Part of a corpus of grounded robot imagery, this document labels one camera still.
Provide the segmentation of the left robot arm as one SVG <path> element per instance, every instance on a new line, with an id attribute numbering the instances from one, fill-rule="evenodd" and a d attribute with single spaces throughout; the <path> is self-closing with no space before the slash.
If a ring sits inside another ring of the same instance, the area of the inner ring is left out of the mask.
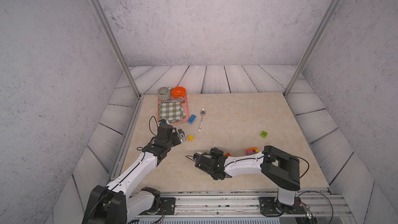
<path id="1" fill-rule="evenodd" d="M 167 123 L 158 126 L 156 136 L 142 149 L 137 160 L 106 186 L 90 193 L 83 224 L 129 224 L 143 212 L 161 210 L 160 192 L 150 187 L 131 196 L 140 182 L 166 158 L 172 147 L 186 141 L 182 129 Z"/>

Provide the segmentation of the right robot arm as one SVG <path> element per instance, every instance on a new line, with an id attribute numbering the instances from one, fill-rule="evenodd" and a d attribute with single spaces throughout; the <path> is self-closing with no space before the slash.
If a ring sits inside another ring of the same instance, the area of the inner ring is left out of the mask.
<path id="1" fill-rule="evenodd" d="M 209 174 L 214 180 L 224 180 L 246 174 L 263 174 L 278 186 L 276 202 L 282 206 L 294 206 L 295 194 L 300 190 L 300 159 L 274 146 L 265 146 L 262 152 L 242 157 L 225 156 L 223 151 L 212 148 L 209 154 L 193 155 L 195 167 Z"/>

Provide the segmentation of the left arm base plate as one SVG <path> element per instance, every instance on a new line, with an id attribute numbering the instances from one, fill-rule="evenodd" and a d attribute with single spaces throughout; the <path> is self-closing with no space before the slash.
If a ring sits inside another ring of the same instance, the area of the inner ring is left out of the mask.
<path id="1" fill-rule="evenodd" d="M 152 207 L 146 211 L 148 215 L 174 215 L 176 198 L 160 197 L 154 200 Z"/>

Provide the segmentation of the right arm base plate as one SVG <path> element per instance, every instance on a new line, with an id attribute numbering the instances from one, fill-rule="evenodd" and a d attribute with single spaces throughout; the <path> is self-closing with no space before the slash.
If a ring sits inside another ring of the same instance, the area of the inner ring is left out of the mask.
<path id="1" fill-rule="evenodd" d="M 260 197 L 260 213 L 266 217 L 280 217 L 283 214 L 297 215 L 306 213 L 306 204 L 299 197 L 292 206 L 280 203 L 277 197 Z"/>

